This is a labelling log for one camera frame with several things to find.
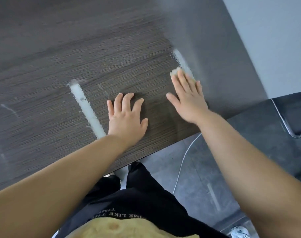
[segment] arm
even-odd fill
[[[83,197],[127,148],[145,134],[143,99],[108,100],[109,134],[0,191],[0,237],[51,237]]]
[[[172,76],[179,100],[167,98],[196,124],[240,207],[261,237],[301,237],[301,183],[208,110],[200,82],[180,71]]]

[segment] pinky finger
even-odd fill
[[[197,92],[198,92],[198,94],[200,95],[200,96],[204,96],[204,93],[202,92],[202,86],[201,86],[201,83],[200,83],[200,81],[197,81],[196,82],[196,88],[197,88]]]
[[[111,100],[108,100],[109,117],[114,115],[114,107]]]

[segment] yellow cloth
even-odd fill
[[[168,232],[158,229],[153,223],[145,219],[133,218],[119,220],[113,217],[98,217],[71,232],[66,238],[177,238]],[[199,238],[198,235],[187,238]]]

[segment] person's right hand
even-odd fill
[[[210,112],[204,100],[200,81],[194,81],[182,70],[179,70],[177,75],[172,75],[171,80],[179,100],[172,93],[167,93],[168,100],[184,120],[198,125],[202,116]]]

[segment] cord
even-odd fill
[[[183,160],[181,161],[181,165],[180,165],[180,168],[179,168],[179,173],[178,173],[177,181],[176,181],[175,188],[174,188],[174,191],[172,192],[172,194],[175,193],[175,190],[176,190],[176,187],[177,187],[177,184],[178,184],[178,180],[179,180],[179,176],[180,176],[181,167],[183,166],[183,163],[184,163],[184,159],[185,159],[185,157],[186,157],[186,154],[188,153],[188,150],[190,149],[191,145],[197,140],[197,138],[199,138],[200,135],[201,135],[201,133],[195,138],[195,140],[192,141],[192,143],[189,145],[187,151],[185,152],[185,155],[184,155],[184,157],[183,157]]]

